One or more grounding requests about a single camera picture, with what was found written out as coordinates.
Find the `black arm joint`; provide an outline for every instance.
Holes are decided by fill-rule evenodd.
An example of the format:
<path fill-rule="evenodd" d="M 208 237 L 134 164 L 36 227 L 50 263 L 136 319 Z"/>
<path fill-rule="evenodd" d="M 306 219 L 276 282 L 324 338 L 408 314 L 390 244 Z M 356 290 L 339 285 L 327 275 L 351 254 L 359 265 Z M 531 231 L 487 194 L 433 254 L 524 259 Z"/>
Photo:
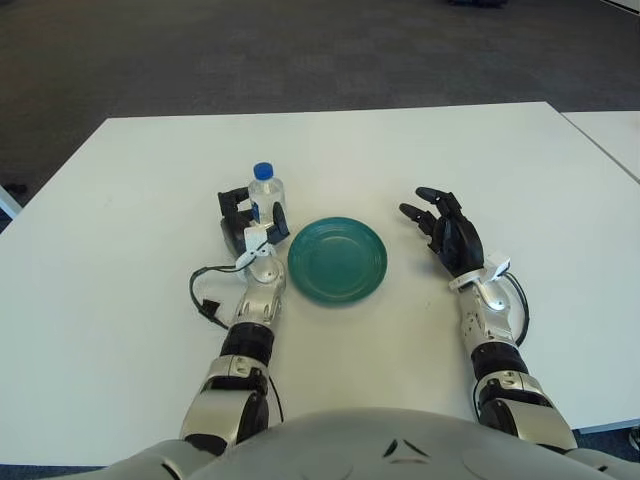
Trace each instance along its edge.
<path fill-rule="evenodd" d="M 269 427 L 269 404 L 266 394 L 254 392 L 242 412 L 238 425 L 237 443 L 266 430 Z"/>
<path fill-rule="evenodd" d="M 480 407 L 480 424 L 485 427 L 518 436 L 518 427 L 507 404 L 500 400 L 491 400 Z"/>
<path fill-rule="evenodd" d="M 236 323 L 229 329 L 220 355 L 242 355 L 269 366 L 274 335 L 270 328 L 257 323 Z"/>
<path fill-rule="evenodd" d="M 219 457 L 227 449 L 227 442 L 217 435 L 206 435 L 203 433 L 194 433 L 187 436 L 185 442 L 190 443 L 198 450 L 212 453 Z"/>
<path fill-rule="evenodd" d="M 484 405 L 493 400 L 504 398 L 516 402 L 528 403 L 530 405 L 540 405 L 542 407 L 552 407 L 551 402 L 544 396 L 536 392 L 526 392 L 523 390 L 504 389 L 498 380 L 492 379 L 480 391 L 478 403 Z"/>
<path fill-rule="evenodd" d="M 252 368 L 247 377 L 213 377 L 202 390 L 253 390 L 262 395 L 267 394 L 268 379 L 259 368 Z"/>
<path fill-rule="evenodd" d="M 518 349 L 503 342 L 487 342 L 478 345 L 471 353 L 471 363 L 476 380 L 503 370 L 529 373 Z"/>

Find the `bottle label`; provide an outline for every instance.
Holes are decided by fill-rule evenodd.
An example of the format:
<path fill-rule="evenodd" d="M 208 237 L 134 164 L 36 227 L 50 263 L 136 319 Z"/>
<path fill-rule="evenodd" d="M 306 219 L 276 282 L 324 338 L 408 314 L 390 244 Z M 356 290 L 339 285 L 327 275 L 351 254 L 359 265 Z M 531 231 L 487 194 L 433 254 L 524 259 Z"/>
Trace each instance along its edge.
<path fill-rule="evenodd" d="M 260 223 L 260 209 L 256 202 L 251 202 L 251 212 L 253 213 L 253 219 L 256 223 Z"/>

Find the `blue bottle cap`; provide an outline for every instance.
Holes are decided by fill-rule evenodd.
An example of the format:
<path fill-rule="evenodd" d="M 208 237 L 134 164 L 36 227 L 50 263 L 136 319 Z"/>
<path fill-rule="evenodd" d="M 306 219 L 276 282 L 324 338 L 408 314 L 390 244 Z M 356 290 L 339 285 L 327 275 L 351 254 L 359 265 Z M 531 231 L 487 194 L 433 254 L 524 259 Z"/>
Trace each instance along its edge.
<path fill-rule="evenodd" d="M 256 163 L 253 167 L 253 174 L 257 180 L 269 180 L 273 177 L 273 167 L 270 163 Z"/>

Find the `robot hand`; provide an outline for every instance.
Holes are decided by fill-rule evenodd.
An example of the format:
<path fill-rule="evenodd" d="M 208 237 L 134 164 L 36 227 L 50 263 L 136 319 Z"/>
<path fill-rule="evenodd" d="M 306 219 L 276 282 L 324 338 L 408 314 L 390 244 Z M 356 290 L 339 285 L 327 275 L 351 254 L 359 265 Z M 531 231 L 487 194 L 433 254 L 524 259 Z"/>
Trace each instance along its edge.
<path fill-rule="evenodd" d="M 435 205 L 441 217 L 403 203 L 400 211 L 418 224 L 425 235 L 431 237 L 429 248 L 438 255 L 442 264 L 454 277 L 481 269 L 484 266 L 482 242 L 473 224 L 462 215 L 460 204 L 453 193 L 419 187 L 416 195 Z"/>

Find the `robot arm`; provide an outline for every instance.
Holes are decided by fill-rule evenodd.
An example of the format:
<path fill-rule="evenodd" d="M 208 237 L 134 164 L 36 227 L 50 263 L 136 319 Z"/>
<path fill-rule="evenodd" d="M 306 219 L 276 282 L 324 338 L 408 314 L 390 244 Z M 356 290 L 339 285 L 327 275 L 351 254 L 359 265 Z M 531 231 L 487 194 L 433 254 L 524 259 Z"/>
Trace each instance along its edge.
<path fill-rule="evenodd" d="M 247 281 L 220 356 L 185 417 L 180 437 L 221 455 L 269 425 L 269 360 L 285 287 L 284 265 L 273 245 L 289 235 L 284 212 L 274 205 L 274 222 L 251 225 L 250 210 L 238 211 L 246 188 L 219 193 L 227 245 L 238 258 L 236 270 Z"/>
<path fill-rule="evenodd" d="M 509 297 L 501 285 L 509 259 L 484 258 L 480 237 L 452 193 L 422 187 L 416 194 L 435 205 L 440 218 L 408 204 L 400 210 L 431 237 L 429 247 L 454 277 L 449 286 L 458 292 L 478 421 L 552 450 L 576 448 L 569 425 L 529 375 L 509 326 Z"/>

